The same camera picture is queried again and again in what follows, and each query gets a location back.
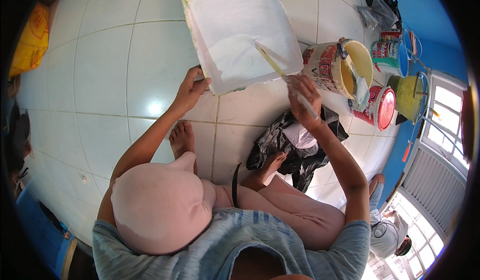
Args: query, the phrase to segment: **paint bucket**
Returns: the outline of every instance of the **paint bucket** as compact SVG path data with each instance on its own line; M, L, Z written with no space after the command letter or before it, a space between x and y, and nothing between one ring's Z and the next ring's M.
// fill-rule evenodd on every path
M350 112L356 118L366 121L380 131L384 131L390 126L395 114L395 93L390 87L372 86L370 87L367 108L363 111L357 111L352 109L350 105Z
M414 54L415 56L418 55L417 50L417 36L411 30L403 29L390 29L387 31L380 32L380 41L381 42L388 42L388 41L395 41L395 42L402 42L406 49L407 49L407 57L408 60L413 60Z
M395 92L395 109L408 120L416 123L426 109L429 89L426 75L391 76L387 85Z
M371 60L379 72L405 77L409 73L409 58L400 41L375 41L371 44Z
M370 87L374 69L368 49L353 39L340 38L338 42L350 55L358 75L364 77ZM302 73L312 78L319 89L353 99L353 79L337 50L338 42L321 43L307 48L303 52Z

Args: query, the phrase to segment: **paint tray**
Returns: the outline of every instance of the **paint tray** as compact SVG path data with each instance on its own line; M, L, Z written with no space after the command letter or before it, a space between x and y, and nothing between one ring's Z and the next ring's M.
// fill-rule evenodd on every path
M280 0L181 1L214 96L280 78L255 49L255 41L285 74L303 69L300 47Z

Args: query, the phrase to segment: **orange handle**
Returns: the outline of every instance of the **orange handle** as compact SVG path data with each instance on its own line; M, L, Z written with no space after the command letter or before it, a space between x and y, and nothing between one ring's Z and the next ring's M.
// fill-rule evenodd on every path
M407 161L407 157L409 156L411 146L412 146L412 143L408 142L408 146L406 147L405 154L403 154L403 159L402 159L403 162Z

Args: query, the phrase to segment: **light blue t-shirt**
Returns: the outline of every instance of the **light blue t-shirt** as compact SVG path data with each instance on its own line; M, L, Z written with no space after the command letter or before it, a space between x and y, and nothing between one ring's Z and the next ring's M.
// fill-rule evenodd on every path
M213 210L210 226L174 255L136 253L110 223L93 227L93 258L100 279L229 279L233 263L248 247L276 256L286 274L313 279L360 279L367 264L370 225L355 220L345 225L329 251L305 250L286 223L257 210Z

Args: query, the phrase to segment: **yellow bag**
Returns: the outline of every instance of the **yellow bag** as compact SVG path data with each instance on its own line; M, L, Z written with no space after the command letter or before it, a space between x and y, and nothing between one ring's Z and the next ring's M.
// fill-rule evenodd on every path
M38 3L21 33L8 77L39 67L49 46L49 8Z

